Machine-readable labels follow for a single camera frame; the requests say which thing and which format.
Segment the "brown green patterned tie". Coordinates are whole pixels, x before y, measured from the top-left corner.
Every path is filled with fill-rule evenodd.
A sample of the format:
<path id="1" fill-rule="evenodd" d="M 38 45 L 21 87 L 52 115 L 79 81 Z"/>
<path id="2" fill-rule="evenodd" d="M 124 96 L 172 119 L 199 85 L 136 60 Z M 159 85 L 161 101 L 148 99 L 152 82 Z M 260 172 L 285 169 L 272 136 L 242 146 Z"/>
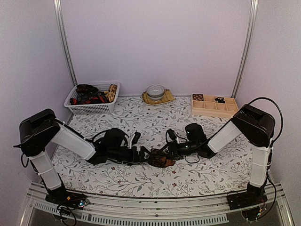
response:
<path id="1" fill-rule="evenodd" d="M 151 149 L 148 164 L 157 168 L 166 168 L 175 165 L 175 160 L 169 158 L 166 153 L 159 149 Z"/>

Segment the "wooden compartment box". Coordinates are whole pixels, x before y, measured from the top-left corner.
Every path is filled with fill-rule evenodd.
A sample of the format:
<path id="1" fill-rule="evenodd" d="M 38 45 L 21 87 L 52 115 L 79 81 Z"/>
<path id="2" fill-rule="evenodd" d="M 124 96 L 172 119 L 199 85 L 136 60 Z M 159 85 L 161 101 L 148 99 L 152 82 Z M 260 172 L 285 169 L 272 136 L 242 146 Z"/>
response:
<path id="1" fill-rule="evenodd" d="M 215 96 L 203 95 L 204 101 L 195 101 L 191 97 L 191 114 L 200 116 L 213 116 L 218 118 L 231 118 L 237 111 L 238 106 L 234 98 L 224 97 L 225 104 L 216 103 Z"/>

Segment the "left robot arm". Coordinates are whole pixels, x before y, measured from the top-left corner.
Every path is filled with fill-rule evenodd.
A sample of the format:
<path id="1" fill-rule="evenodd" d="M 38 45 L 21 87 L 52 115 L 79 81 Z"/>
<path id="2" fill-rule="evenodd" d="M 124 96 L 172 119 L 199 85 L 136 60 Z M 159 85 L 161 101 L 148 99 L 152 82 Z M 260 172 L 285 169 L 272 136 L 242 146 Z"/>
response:
<path id="1" fill-rule="evenodd" d="M 31 117 L 22 120 L 19 124 L 20 144 L 22 154 L 28 159 L 35 172 L 47 190 L 48 196 L 59 204 L 66 204 L 70 194 L 75 195 L 76 190 L 67 191 L 60 175 L 55 170 L 51 159 L 45 151 L 48 144 L 54 143 L 92 165 L 111 161 L 116 164 L 133 165 L 145 162 L 147 149 L 141 147 L 140 151 L 134 146 L 139 139 L 136 132 L 131 141 L 128 135 L 118 128 L 102 132 L 103 137 L 87 139 L 73 128 L 56 118 L 51 109 L 45 109 Z"/>

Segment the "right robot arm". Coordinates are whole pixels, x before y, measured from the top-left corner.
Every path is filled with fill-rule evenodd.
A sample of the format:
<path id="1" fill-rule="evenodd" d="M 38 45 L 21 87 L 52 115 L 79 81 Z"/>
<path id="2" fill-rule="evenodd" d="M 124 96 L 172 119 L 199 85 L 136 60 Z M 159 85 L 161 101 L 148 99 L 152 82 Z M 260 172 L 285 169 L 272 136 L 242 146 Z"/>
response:
<path id="1" fill-rule="evenodd" d="M 253 101 L 243 105 L 211 137 L 206 137 L 201 125 L 192 123 L 186 126 L 187 141 L 180 143 L 177 135 L 171 135 L 162 150 L 167 150 L 170 158 L 197 153 L 210 159 L 233 143 L 238 137 L 244 137 L 250 144 L 252 163 L 250 180 L 245 192 L 230 192 L 227 201 L 230 209 L 239 209 L 264 203 L 266 183 L 270 181 L 269 169 L 272 163 L 274 143 L 280 137 L 275 135 L 276 120 L 270 114 L 254 107 Z"/>

